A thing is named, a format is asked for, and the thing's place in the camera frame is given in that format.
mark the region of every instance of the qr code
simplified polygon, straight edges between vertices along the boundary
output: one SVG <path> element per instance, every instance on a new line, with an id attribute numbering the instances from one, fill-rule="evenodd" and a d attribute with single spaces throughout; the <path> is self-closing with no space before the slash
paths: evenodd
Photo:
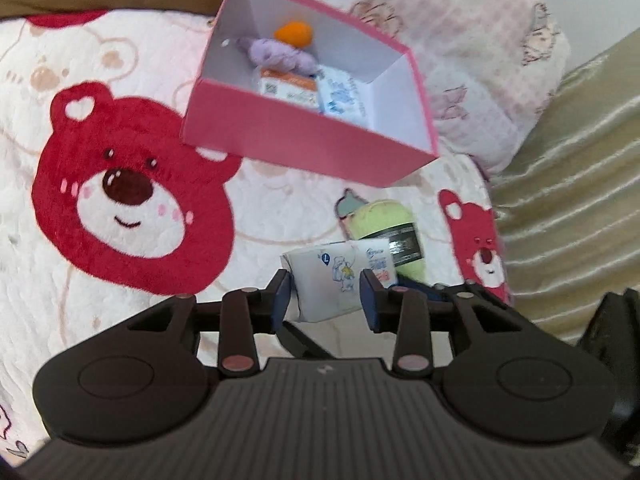
<path id="1" fill-rule="evenodd" d="M 278 85 L 276 85 L 275 83 L 266 83 L 264 85 L 264 93 L 276 95 L 278 93 Z"/>

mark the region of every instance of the olive satin fabric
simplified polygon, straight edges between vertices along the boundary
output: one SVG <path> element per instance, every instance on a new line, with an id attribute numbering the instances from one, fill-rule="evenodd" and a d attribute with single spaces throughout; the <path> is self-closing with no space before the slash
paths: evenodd
<path id="1" fill-rule="evenodd" d="M 492 180 L 517 310 L 575 342 L 600 298 L 640 285 L 640 29 L 565 77 Z"/>

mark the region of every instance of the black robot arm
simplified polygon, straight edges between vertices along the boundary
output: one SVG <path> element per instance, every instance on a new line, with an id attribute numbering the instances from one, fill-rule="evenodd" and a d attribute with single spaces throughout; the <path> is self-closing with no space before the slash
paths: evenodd
<path id="1" fill-rule="evenodd" d="M 598 439 L 615 398 L 606 367 L 481 286 L 387 290 L 365 270 L 367 323 L 397 335 L 391 369 L 379 358 L 336 359 L 283 323 L 291 287 L 280 270 L 265 289 L 220 302 L 174 296 L 54 357 L 33 386 L 52 441 L 17 473 L 623 480 L 632 472 Z M 432 330 L 450 333 L 447 367 L 433 367 Z M 196 357 L 201 332 L 220 332 L 216 367 Z M 298 358 L 260 370 L 255 333 L 276 333 Z"/>

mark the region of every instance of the bear nose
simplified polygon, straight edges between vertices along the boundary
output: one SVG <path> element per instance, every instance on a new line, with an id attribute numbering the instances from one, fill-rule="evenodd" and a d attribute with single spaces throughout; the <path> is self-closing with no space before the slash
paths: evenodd
<path id="1" fill-rule="evenodd" d="M 490 264 L 491 260 L 494 259 L 494 254 L 486 247 L 483 247 L 480 249 L 480 258 L 482 258 L 482 263 Z"/>
<path id="2" fill-rule="evenodd" d="M 52 69 L 41 66 L 31 74 L 31 86 L 38 92 L 53 90 L 60 84 L 60 78 Z"/>
<path id="3" fill-rule="evenodd" d="M 102 178 L 102 189 L 114 202 L 141 205 L 151 198 L 154 186 L 142 173 L 127 168 L 113 168 Z"/>

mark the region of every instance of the blue printed package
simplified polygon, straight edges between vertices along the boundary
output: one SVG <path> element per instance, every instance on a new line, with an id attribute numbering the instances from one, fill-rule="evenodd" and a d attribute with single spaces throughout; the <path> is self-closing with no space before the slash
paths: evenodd
<path id="1" fill-rule="evenodd" d="M 320 65 L 315 78 L 321 113 L 363 128 L 368 127 L 364 103 L 351 74 Z"/>

